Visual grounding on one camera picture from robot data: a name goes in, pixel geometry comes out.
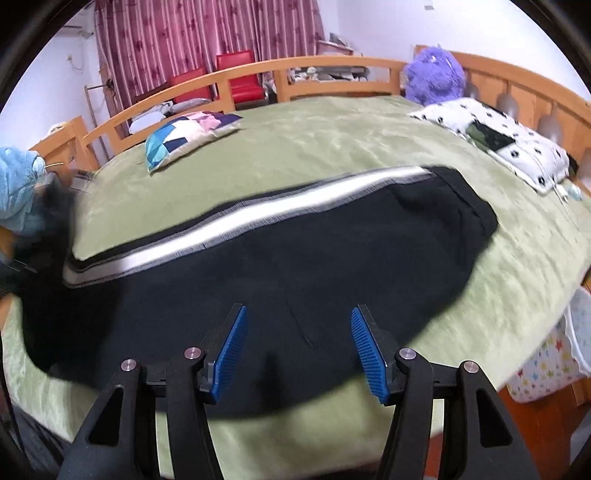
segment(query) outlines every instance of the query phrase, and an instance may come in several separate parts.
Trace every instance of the curtain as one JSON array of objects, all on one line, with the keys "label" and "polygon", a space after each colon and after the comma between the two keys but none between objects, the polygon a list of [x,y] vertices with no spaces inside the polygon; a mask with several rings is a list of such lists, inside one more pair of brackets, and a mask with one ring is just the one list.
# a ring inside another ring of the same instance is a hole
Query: curtain
[{"label": "curtain", "polygon": [[95,23],[122,108],[218,54],[313,55],[323,39],[316,0],[98,0]]}]

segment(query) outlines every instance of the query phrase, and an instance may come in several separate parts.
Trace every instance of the silver screw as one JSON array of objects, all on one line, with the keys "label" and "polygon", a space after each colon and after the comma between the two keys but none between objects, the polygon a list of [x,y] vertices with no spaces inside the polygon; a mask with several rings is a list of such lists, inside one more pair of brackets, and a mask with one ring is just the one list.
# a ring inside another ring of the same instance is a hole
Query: silver screw
[{"label": "silver screw", "polygon": [[137,366],[138,363],[133,358],[130,358],[121,364],[121,370],[124,372],[131,372]]},{"label": "silver screw", "polygon": [[201,355],[201,349],[197,348],[196,346],[192,346],[191,348],[187,348],[185,350],[185,358],[189,360],[193,360],[198,358]]},{"label": "silver screw", "polygon": [[476,362],[473,362],[472,360],[468,360],[467,362],[464,363],[464,370],[466,372],[468,372],[469,374],[475,374],[476,372],[478,372],[480,370],[480,367],[478,367],[478,364]]},{"label": "silver screw", "polygon": [[413,360],[417,357],[417,353],[412,348],[402,348],[399,353],[405,360]]}]

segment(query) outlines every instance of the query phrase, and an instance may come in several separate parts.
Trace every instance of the green blanket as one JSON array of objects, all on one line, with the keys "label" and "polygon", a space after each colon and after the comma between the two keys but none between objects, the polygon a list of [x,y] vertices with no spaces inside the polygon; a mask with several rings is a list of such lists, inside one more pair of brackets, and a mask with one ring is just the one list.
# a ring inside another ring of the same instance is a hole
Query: green blanket
[{"label": "green blanket", "polygon": [[[591,202],[569,202],[569,219],[556,195],[539,196],[474,146],[406,116],[417,109],[401,98],[324,97],[245,111],[241,131],[152,176],[139,145],[99,172],[80,205],[74,252],[87,258],[266,190],[371,168],[454,167],[491,203],[499,228],[462,297],[410,346],[433,362],[475,360],[500,387],[544,339],[589,266],[590,234],[581,232],[591,231]],[[72,440],[96,393],[35,368],[18,303],[2,338],[15,403]],[[438,402],[434,432],[442,413]],[[379,459],[391,416],[357,378],[282,413],[212,421],[210,429],[225,478],[301,478]],[[160,414],[157,430],[161,469],[171,476]]]}]

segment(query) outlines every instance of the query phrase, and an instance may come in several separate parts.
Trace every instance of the red chair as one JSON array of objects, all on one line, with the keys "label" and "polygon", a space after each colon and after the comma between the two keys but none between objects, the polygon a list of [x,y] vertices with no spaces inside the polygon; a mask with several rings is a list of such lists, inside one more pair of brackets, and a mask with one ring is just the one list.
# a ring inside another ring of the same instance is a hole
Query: red chair
[{"label": "red chair", "polygon": [[[193,80],[197,77],[202,77],[203,75],[205,75],[205,69],[203,67],[199,67],[198,69],[191,70],[190,72],[177,75],[176,77],[172,77],[169,81],[170,85],[175,86],[180,83],[184,83],[188,80]],[[186,102],[187,100],[193,100],[194,98],[208,98],[211,100],[212,91],[209,89],[208,86],[198,88],[197,90],[191,90],[188,93],[184,93],[182,95],[179,95],[178,97],[175,97],[174,103]]]},{"label": "red chair", "polygon": [[[218,70],[230,69],[239,65],[253,63],[255,56],[252,50],[237,51],[236,53],[224,53],[216,56]],[[265,89],[261,87],[258,76],[247,75],[230,80],[230,90],[234,103],[258,102],[265,100]]]}]

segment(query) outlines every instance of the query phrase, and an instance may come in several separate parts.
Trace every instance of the purple stuffed animal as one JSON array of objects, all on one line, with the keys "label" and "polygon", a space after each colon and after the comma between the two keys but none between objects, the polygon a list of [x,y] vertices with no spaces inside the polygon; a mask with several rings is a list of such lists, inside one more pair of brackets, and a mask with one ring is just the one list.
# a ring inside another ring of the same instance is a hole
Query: purple stuffed animal
[{"label": "purple stuffed animal", "polygon": [[466,75],[451,53],[428,47],[404,67],[406,98],[423,106],[455,100],[464,95]]}]

